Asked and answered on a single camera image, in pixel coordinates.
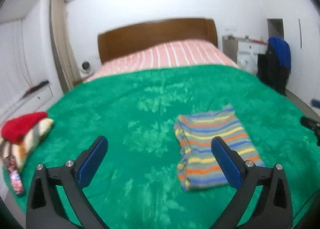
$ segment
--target wooden headboard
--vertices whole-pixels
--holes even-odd
[[[98,36],[101,63],[160,43],[186,39],[207,40],[217,47],[214,21],[205,18],[168,19],[105,32]]]

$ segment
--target wardrobe handle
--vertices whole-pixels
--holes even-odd
[[[301,22],[299,19],[299,29],[300,29],[300,48],[302,49],[302,34],[301,34]]]

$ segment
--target blue cloth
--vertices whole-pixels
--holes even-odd
[[[279,66],[291,69],[291,52],[289,44],[280,37],[270,37],[268,42],[277,53]]]

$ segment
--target red cloth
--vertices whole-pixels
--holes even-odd
[[[1,136],[11,143],[20,143],[33,126],[47,117],[46,112],[36,112],[11,119],[2,127]]]

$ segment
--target metal screw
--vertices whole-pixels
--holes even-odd
[[[245,164],[248,166],[248,167],[252,167],[254,165],[253,161],[246,161]]]
[[[43,169],[43,164],[37,165],[37,170],[38,170],[38,171],[40,171],[40,170],[42,170],[42,169]]]
[[[276,164],[276,168],[277,168],[278,170],[282,170],[282,169],[283,169],[283,167],[282,167],[281,164]]]
[[[67,162],[66,162],[66,166],[67,166],[67,167],[71,167],[71,166],[73,166],[74,163],[75,163],[75,162],[72,161],[72,160],[67,161]]]

